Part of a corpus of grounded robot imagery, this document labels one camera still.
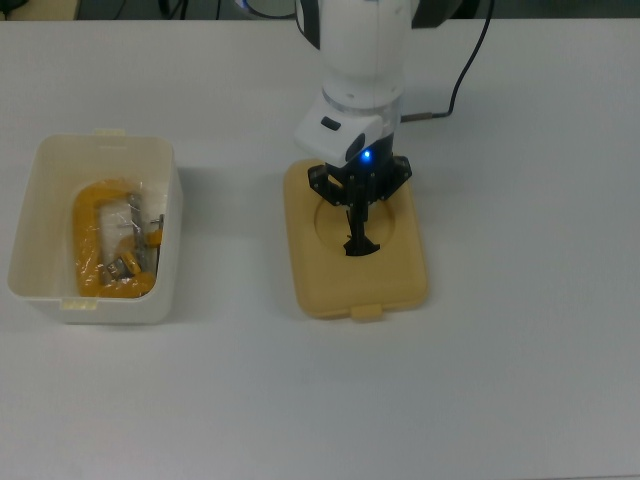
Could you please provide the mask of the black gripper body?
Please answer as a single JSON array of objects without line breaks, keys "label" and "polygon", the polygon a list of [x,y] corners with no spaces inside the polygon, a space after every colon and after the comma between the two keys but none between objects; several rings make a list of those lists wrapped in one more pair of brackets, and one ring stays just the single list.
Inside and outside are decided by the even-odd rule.
[{"label": "black gripper body", "polygon": [[347,155],[343,166],[324,165],[324,199],[332,205],[370,205],[400,188],[400,158],[389,134]]}]

